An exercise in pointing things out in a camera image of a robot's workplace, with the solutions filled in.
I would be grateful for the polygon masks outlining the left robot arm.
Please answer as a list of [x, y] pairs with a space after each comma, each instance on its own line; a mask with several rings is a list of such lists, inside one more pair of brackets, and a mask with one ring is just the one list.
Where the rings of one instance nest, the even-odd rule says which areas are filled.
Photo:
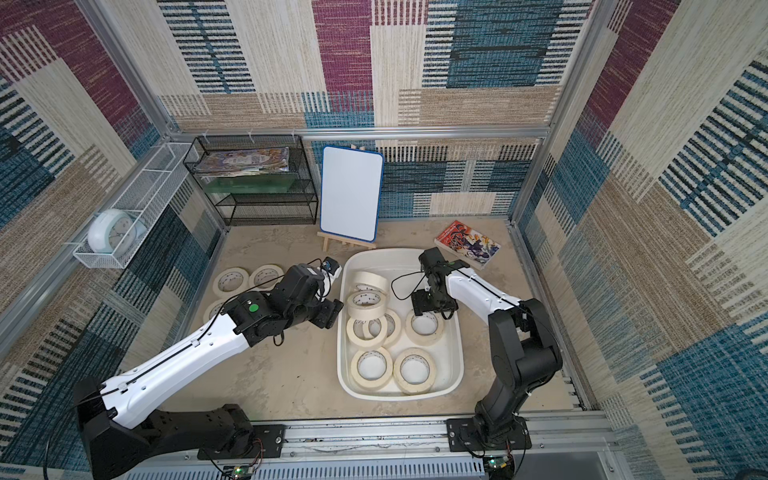
[[93, 477], [114, 479], [148, 458], [183, 450], [229, 458], [255, 454], [253, 427], [235, 404], [176, 413], [160, 407], [208, 370], [294, 325], [331, 328], [343, 308], [339, 300], [316, 297], [288, 303], [286, 312], [282, 306], [265, 292], [240, 294], [199, 331], [143, 365], [104, 382], [78, 382], [77, 428]]

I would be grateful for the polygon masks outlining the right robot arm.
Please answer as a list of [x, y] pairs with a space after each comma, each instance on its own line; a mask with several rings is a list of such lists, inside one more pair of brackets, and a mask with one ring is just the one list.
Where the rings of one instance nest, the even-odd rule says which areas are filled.
[[488, 326], [495, 379], [471, 418], [446, 421], [450, 449], [476, 457], [493, 450], [529, 449], [530, 434], [520, 411], [530, 394], [563, 366], [546, 308], [535, 298], [504, 293], [466, 262], [446, 260], [438, 248], [424, 251], [418, 260], [428, 287], [412, 293], [415, 313], [437, 313], [447, 320], [464, 305]]

